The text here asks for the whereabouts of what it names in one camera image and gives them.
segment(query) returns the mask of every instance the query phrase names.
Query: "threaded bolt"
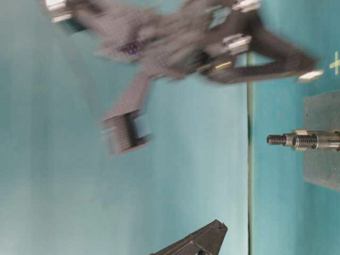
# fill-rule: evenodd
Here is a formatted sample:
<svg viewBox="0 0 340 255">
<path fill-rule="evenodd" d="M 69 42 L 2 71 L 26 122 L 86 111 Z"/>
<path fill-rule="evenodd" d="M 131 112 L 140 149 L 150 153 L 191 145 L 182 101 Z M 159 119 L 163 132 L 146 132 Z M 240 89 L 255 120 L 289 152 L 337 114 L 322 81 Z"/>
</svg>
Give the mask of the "threaded bolt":
<svg viewBox="0 0 340 255">
<path fill-rule="evenodd" d="M 267 137 L 267 143 L 269 145 L 286 145 L 287 137 L 285 135 L 272 134 Z"/>
<path fill-rule="evenodd" d="M 318 137 L 313 135 L 297 135 L 293 138 L 293 146 L 296 148 L 316 149 Z"/>
</svg>

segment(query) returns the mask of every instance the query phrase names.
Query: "blue backdrop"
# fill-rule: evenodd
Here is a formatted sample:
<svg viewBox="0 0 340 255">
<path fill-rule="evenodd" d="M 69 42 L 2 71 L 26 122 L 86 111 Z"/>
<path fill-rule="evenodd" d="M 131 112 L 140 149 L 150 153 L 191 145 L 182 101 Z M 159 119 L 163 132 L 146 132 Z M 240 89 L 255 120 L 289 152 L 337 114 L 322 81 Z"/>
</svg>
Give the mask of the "blue backdrop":
<svg viewBox="0 0 340 255">
<path fill-rule="evenodd" d="M 248 253 L 245 85 L 157 81 L 152 143 L 111 157 L 37 4 L 0 8 L 1 254 L 149 254 L 215 218 L 229 227 L 221 254 Z M 109 110 L 135 67 L 95 57 L 95 36 L 70 40 Z"/>
</svg>

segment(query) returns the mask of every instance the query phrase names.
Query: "teal wall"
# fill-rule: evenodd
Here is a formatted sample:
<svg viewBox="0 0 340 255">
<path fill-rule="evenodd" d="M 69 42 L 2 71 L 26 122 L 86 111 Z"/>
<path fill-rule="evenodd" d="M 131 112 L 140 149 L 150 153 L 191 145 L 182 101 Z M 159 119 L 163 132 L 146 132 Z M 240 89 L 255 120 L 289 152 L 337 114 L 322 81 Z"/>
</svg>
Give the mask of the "teal wall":
<svg viewBox="0 0 340 255">
<path fill-rule="evenodd" d="M 304 182 L 302 154 L 270 147 L 266 137 L 303 127 L 304 97 L 339 90 L 340 77 L 329 69 L 340 50 L 339 10 L 334 0 L 263 1 L 267 26 L 319 56 L 325 75 L 252 86 L 252 254 L 338 254 L 340 193 Z"/>
<path fill-rule="evenodd" d="M 229 227 L 221 254 L 247 254 L 245 85 L 157 81 L 152 143 L 111 157 L 34 1 L 0 13 L 0 254 L 149 254 L 215 218 Z M 135 67 L 95 57 L 93 35 L 70 40 L 108 110 Z"/>
</svg>

